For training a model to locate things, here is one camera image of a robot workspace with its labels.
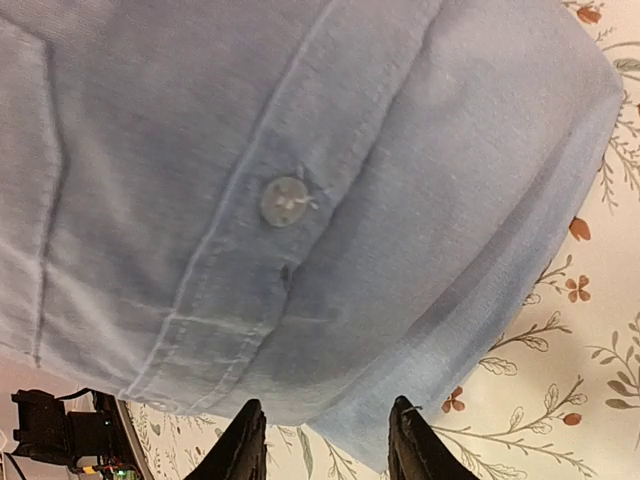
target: denim fabric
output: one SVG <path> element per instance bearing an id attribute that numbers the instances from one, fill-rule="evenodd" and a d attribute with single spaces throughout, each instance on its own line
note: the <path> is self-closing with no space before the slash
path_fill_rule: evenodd
<path id="1" fill-rule="evenodd" d="M 0 351 L 381 467 L 512 318 L 621 100 L 554 2 L 0 0 Z M 313 208 L 260 217 L 274 178 Z"/>

